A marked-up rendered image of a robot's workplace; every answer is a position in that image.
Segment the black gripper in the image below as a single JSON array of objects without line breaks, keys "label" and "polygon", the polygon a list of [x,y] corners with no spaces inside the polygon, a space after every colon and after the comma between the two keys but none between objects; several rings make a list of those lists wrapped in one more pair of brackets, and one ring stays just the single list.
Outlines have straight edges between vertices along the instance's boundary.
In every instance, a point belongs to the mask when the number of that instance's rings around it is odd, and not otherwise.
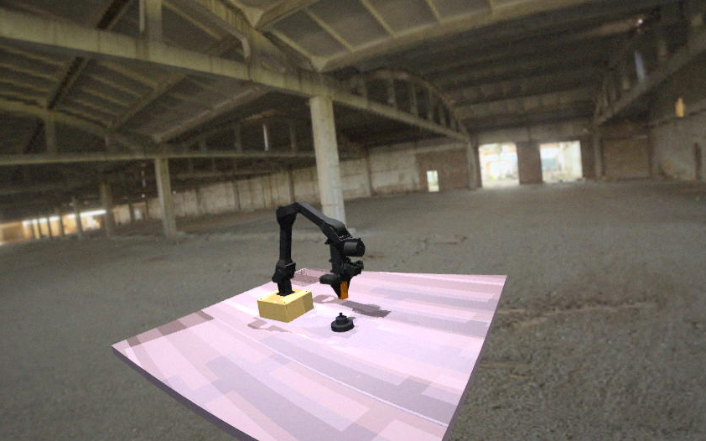
[{"label": "black gripper", "polygon": [[343,260],[345,262],[348,261],[348,257],[331,257],[329,262],[331,262],[332,269],[330,269],[330,273],[326,273],[322,276],[320,276],[320,284],[327,284],[332,287],[336,295],[340,298],[341,292],[340,292],[340,285],[342,284],[343,281],[347,282],[347,288],[349,290],[350,286],[350,280],[354,277],[348,272],[345,273],[340,273],[340,266]]}]

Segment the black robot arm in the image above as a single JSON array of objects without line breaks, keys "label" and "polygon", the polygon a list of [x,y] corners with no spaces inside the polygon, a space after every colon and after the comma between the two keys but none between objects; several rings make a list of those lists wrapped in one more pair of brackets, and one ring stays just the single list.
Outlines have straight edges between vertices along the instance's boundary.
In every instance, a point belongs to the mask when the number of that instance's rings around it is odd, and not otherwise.
[{"label": "black robot arm", "polygon": [[[325,245],[330,245],[331,257],[362,257],[365,253],[365,246],[361,238],[353,238],[343,222],[323,215],[304,200],[288,205],[280,205],[276,213],[280,226],[280,258],[276,264],[272,281],[278,284],[277,295],[285,297],[295,293],[290,280],[291,278],[293,279],[296,271],[296,263],[291,259],[291,244],[292,226],[298,213],[315,223],[322,233],[328,237]],[[348,272],[352,276],[356,276],[361,274],[363,269],[363,261],[351,262],[349,258],[347,262],[345,260],[342,261],[340,273]]]}]

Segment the orange knob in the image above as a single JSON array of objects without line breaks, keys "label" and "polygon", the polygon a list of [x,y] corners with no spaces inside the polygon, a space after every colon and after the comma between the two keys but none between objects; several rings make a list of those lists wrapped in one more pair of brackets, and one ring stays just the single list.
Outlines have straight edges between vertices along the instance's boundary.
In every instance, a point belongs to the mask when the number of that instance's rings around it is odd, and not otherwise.
[{"label": "orange knob", "polygon": [[341,292],[341,295],[340,295],[340,298],[338,297],[338,299],[349,298],[347,282],[345,282],[345,281],[342,282],[342,284],[340,285],[340,292]]}]

